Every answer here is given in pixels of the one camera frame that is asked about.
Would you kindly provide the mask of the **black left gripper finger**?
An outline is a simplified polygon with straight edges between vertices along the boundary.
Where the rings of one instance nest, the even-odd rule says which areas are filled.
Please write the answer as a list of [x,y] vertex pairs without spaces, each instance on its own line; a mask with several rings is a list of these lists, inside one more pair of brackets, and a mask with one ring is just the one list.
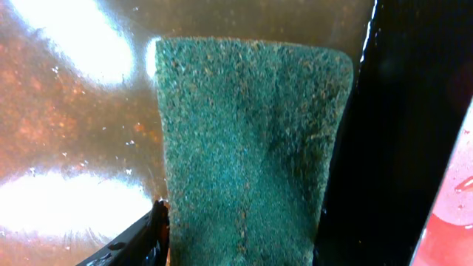
[[169,209],[165,200],[157,200],[150,212],[78,266],[166,266],[169,232]]

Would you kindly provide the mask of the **yellow green sponge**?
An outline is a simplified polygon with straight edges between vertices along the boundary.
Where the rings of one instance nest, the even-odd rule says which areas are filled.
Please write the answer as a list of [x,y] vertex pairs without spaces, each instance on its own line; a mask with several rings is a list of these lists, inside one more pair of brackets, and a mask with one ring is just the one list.
[[156,43],[173,265],[311,265],[353,86],[342,51]]

